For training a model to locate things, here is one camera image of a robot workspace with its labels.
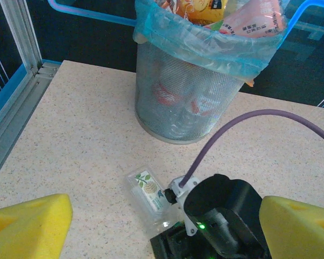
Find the yellow package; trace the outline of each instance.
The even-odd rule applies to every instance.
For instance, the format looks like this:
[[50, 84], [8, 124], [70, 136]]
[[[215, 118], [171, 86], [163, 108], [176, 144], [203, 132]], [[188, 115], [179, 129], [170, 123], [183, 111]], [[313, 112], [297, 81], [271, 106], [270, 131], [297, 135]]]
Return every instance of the yellow package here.
[[181, 0], [188, 20], [208, 25], [223, 19], [227, 0]]

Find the blue plastic bag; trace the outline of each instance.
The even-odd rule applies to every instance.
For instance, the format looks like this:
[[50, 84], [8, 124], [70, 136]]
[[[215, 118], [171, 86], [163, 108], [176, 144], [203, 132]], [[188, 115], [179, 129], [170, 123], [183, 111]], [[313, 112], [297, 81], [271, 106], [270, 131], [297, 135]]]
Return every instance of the blue plastic bag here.
[[283, 41], [282, 34], [254, 39], [211, 31], [160, 8], [153, 0], [136, 0], [136, 13], [133, 39], [137, 43], [142, 43], [143, 35], [175, 58], [243, 81], [258, 76]]

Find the trash can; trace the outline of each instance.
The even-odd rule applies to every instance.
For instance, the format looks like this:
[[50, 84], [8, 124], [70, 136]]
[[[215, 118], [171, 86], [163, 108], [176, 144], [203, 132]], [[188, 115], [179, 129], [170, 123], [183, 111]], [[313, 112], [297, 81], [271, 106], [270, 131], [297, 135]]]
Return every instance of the trash can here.
[[221, 34], [193, 25], [153, 0], [136, 0], [136, 12], [136, 116], [146, 131], [173, 144], [206, 136], [283, 39]]

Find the wire mesh trash can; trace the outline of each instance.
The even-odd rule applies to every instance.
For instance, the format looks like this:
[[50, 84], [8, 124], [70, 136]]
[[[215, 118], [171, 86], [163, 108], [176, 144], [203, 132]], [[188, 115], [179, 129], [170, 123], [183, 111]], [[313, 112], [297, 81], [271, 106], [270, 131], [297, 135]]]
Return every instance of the wire mesh trash can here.
[[154, 137], [173, 144], [203, 138], [244, 81], [138, 44], [136, 115]]

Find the snack package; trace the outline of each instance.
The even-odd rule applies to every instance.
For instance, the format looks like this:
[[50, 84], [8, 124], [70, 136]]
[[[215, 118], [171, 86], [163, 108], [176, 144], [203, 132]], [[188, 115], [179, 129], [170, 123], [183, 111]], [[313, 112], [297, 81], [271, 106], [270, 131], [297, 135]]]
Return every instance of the snack package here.
[[181, 16], [183, 19], [187, 19], [181, 0], [155, 0], [157, 5], [168, 12]]
[[286, 27], [282, 13], [278, 0], [250, 0], [235, 13], [205, 28], [248, 38], [274, 36]]
[[181, 0], [188, 20], [208, 25], [223, 19], [227, 0]]

